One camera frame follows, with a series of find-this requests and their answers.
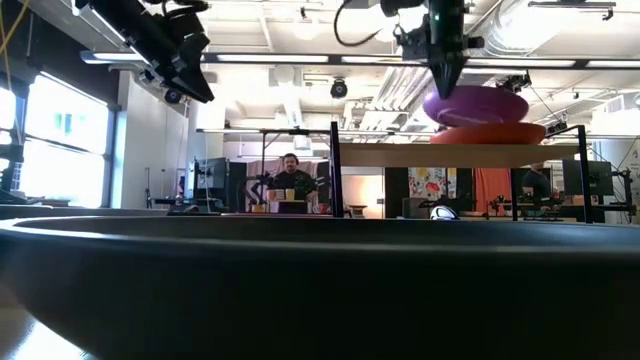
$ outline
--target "colorful poster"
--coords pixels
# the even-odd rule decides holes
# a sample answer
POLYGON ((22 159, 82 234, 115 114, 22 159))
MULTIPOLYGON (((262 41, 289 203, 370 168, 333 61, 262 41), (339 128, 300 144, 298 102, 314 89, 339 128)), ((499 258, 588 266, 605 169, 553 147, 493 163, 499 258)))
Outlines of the colorful poster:
POLYGON ((455 198, 456 183, 456 169, 409 168, 409 197, 412 198, 432 201, 438 200, 444 195, 455 198))

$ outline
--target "large black bowl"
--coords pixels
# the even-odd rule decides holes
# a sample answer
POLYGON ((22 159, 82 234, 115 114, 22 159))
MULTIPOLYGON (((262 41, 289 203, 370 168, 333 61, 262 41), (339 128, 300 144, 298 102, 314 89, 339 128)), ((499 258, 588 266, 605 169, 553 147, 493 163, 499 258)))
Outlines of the large black bowl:
POLYGON ((4 277, 103 359, 637 359, 640 231, 265 218, 5 222, 4 277))

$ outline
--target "person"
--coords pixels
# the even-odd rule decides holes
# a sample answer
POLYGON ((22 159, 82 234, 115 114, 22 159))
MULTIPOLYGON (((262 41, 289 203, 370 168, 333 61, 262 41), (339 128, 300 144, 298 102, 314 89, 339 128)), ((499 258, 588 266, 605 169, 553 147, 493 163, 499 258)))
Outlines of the person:
POLYGON ((551 182, 542 173, 544 163, 531 164, 531 169, 522 178, 522 191, 530 193, 534 200, 546 200, 551 197, 551 182))
POLYGON ((274 177, 275 188, 295 189, 295 200, 311 201, 318 195, 315 180, 306 172, 298 170, 300 161, 295 154, 285 154, 282 165, 284 170, 274 177))

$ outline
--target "orange bowl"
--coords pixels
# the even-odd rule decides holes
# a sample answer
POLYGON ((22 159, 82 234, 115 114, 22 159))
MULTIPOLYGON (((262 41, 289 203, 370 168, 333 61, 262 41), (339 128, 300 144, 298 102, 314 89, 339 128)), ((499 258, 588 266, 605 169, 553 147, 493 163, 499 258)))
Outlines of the orange bowl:
POLYGON ((537 145, 546 133, 544 126, 536 124, 483 124, 445 130, 433 136, 431 143, 537 145))

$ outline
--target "black bowl rim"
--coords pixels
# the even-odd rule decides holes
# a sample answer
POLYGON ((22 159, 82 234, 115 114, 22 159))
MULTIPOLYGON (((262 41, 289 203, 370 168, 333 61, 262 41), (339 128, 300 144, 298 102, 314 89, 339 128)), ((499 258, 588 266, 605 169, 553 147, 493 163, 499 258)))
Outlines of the black bowl rim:
MULTIPOLYGON (((158 219, 165 218, 161 216, 140 216, 133 219, 158 219)), ((238 217, 238 219, 260 219, 258 221, 266 221, 262 217, 248 218, 238 217)), ((139 236, 139 235, 118 235, 118 234, 101 234, 80 231, 50 230, 41 228, 30 228, 29 223, 37 223, 39 221, 67 221, 81 219, 108 219, 108 220, 125 220, 132 219, 124 216, 77 216, 77 217, 60 217, 60 218, 29 218, 29 219, 12 219, 0 221, 0 241, 9 240, 12 244, 19 244, 22 241, 35 243, 46 241, 49 243, 61 243, 71 246, 100 248, 115 251, 133 251, 142 253, 162 253, 163 255, 185 255, 185 256, 208 256, 211 253, 208 250, 239 250, 239 251, 260 251, 266 253, 273 252, 315 252, 315 253, 366 253, 374 254, 450 254, 450 255, 523 255, 523 256, 613 256, 613 257, 634 257, 640 255, 640 232, 638 232, 638 245, 616 244, 608 245, 606 241, 598 241, 594 244, 551 244, 551 245, 442 245, 442 244, 380 244, 380 243, 330 243, 330 242, 292 242, 292 241, 261 241, 261 240, 228 240, 216 238, 188 238, 188 237, 159 237, 159 236, 139 236)), ((319 218, 304 219, 311 221, 341 221, 335 218, 319 218)), ((360 220, 360 219, 344 219, 345 221, 387 221, 387 220, 360 220)), ((467 226, 482 226, 481 224, 490 224, 490 226, 531 226, 540 224, 547 227, 550 226, 567 226, 571 225, 575 228, 595 227, 595 228, 616 228, 621 230, 640 230, 640 227, 629 227, 610 224, 566 224, 566 223, 544 223, 544 222, 466 222, 466 224, 474 224, 467 226)))

